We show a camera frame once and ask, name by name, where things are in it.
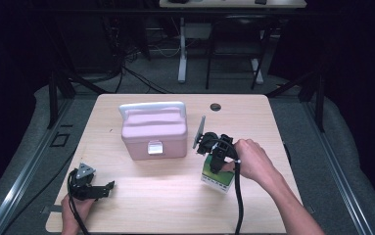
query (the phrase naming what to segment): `table surface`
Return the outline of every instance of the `table surface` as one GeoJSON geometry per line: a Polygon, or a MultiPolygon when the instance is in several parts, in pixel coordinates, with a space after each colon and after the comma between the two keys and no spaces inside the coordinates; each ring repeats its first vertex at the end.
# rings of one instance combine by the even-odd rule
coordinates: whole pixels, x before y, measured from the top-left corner
{"type": "Polygon", "coordinates": [[[189,0],[185,4],[160,0],[164,8],[304,8],[305,0],[267,0],[266,5],[255,4],[255,0],[189,0]]]}
{"type": "MultiPolygon", "coordinates": [[[[91,232],[203,234],[234,233],[238,205],[234,183],[221,193],[201,181],[205,157],[193,149],[202,116],[204,132],[251,138],[260,143],[284,175],[299,200],[300,194],[284,150],[268,99],[263,95],[119,94],[99,96],[82,134],[69,172],[80,163],[97,171],[94,186],[111,181],[116,187],[100,199],[86,221],[91,232]],[[133,161],[121,140],[118,106],[130,103],[182,101],[187,109],[188,151],[185,158],[133,161]],[[218,112],[210,105],[221,106],[218,112]]],[[[67,194],[67,178],[55,205],[67,194]]],[[[241,176],[245,215],[242,233],[285,233],[279,211],[254,181],[241,176]]],[[[52,211],[49,232],[60,232],[62,217],[52,211]]]]}

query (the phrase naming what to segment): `human arm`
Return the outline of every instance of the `human arm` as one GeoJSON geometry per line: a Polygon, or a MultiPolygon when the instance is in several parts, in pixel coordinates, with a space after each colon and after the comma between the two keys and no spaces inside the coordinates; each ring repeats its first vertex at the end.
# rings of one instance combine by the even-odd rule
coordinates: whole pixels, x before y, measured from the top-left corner
{"type": "MultiPolygon", "coordinates": [[[[241,160],[241,174],[257,182],[275,202],[287,234],[324,234],[318,223],[306,211],[290,189],[283,175],[275,168],[266,152],[251,139],[240,139],[235,149],[241,160]]],[[[224,170],[233,170],[226,164],[224,170]]]]}
{"type": "MultiPolygon", "coordinates": [[[[92,208],[94,202],[94,199],[86,199],[83,201],[74,199],[74,204],[82,221],[85,221],[87,215],[89,215],[90,209],[92,208]]],[[[62,235],[75,235],[80,230],[79,224],[77,223],[77,220],[74,218],[74,215],[70,209],[69,195],[66,195],[62,199],[62,222],[62,235]]]]}

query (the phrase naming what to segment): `human hand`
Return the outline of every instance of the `human hand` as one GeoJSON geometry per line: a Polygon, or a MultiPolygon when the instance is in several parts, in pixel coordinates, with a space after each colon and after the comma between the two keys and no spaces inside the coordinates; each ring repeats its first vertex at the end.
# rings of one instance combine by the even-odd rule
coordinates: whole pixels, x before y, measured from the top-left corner
{"type": "MultiPolygon", "coordinates": [[[[82,221],[86,220],[87,215],[89,215],[90,209],[92,208],[95,199],[86,199],[84,201],[80,201],[78,199],[74,199],[74,204],[76,206],[77,212],[79,213],[80,218],[82,221]]],[[[80,230],[79,224],[77,220],[74,218],[73,212],[70,209],[69,205],[69,195],[66,195],[62,199],[62,221],[63,221],[63,235],[70,235],[70,234],[77,234],[80,230]]]]}
{"type": "MultiPolygon", "coordinates": [[[[269,186],[274,185],[278,177],[282,176],[259,143],[252,139],[240,139],[234,146],[241,160],[240,173],[256,181],[266,191],[269,190],[269,186]]],[[[231,162],[222,170],[232,171],[234,167],[234,163],[231,162]]]]}

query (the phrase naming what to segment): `black chair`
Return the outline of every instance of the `black chair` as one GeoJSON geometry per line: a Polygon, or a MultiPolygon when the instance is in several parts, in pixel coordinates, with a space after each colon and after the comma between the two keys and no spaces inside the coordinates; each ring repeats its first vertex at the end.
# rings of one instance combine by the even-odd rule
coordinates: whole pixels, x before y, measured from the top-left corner
{"type": "Polygon", "coordinates": [[[238,16],[230,15],[216,21],[211,28],[208,48],[208,72],[206,89],[209,89],[211,71],[217,72],[252,72],[254,89],[260,65],[263,61],[266,46],[271,32],[278,21],[269,16],[238,16]],[[212,70],[211,60],[216,58],[246,58],[258,60],[258,68],[251,70],[212,70]]]}

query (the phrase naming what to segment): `pink box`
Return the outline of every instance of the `pink box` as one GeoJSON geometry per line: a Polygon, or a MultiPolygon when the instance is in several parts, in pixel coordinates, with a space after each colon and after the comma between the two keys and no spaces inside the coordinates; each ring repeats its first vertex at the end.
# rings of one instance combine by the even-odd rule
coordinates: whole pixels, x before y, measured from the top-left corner
{"type": "Polygon", "coordinates": [[[133,160],[182,158],[187,155],[187,117],[182,102],[127,104],[122,141],[133,160]]]}

